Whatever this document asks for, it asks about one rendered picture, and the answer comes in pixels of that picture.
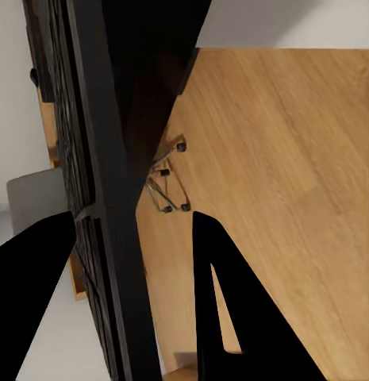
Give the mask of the swivel chair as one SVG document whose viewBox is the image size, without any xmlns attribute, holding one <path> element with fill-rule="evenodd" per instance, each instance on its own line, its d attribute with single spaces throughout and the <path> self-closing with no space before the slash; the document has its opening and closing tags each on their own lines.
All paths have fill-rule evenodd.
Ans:
<svg viewBox="0 0 369 381">
<path fill-rule="evenodd" d="M 169 206 L 163 208 L 163 212 L 166 214 L 171 212 L 171 207 L 176 211 L 190 211 L 188 204 L 182 204 L 181 209 L 177 207 L 153 180 L 170 175 L 169 169 L 157 171 L 156 168 L 174 151 L 185 152 L 184 146 L 185 144 L 179 143 L 176 145 L 176 148 L 169 148 L 159 161 L 154 160 L 154 162 L 152 162 L 145 186 L 159 213 L 161 213 L 162 210 L 156 199 L 156 191 L 169 203 Z M 56 140 L 56 151 L 58 161 L 61 162 L 59 140 Z M 34 174 L 11 179 L 6 183 L 6 189 L 11 214 L 11 227 L 13 228 L 14 236 L 22 233 L 34 223 L 42 220 L 42 218 L 52 217 L 53 215 L 69 211 L 63 184 L 62 167 L 34 172 Z"/>
</svg>

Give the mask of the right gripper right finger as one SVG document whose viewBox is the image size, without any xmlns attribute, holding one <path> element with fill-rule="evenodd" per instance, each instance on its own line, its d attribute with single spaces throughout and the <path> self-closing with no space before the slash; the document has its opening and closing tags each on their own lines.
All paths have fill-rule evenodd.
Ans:
<svg viewBox="0 0 369 381">
<path fill-rule="evenodd" d="M 198 381 L 326 381 L 216 219 L 193 212 Z M 223 346 L 211 264 L 242 354 Z"/>
</svg>

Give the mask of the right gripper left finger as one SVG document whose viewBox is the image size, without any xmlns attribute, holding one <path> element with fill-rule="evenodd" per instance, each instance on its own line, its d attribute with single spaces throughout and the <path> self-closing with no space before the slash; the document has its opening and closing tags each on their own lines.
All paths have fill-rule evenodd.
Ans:
<svg viewBox="0 0 369 381">
<path fill-rule="evenodd" d="M 69 210 L 0 247 L 0 381 L 16 381 L 75 242 Z"/>
</svg>

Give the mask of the keyboard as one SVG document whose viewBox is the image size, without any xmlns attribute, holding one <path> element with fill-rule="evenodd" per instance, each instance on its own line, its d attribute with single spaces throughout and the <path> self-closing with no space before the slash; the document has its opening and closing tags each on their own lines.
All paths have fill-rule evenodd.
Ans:
<svg viewBox="0 0 369 381">
<path fill-rule="evenodd" d="M 47 0 L 60 159 L 111 381 L 163 381 L 102 0 Z"/>
</svg>

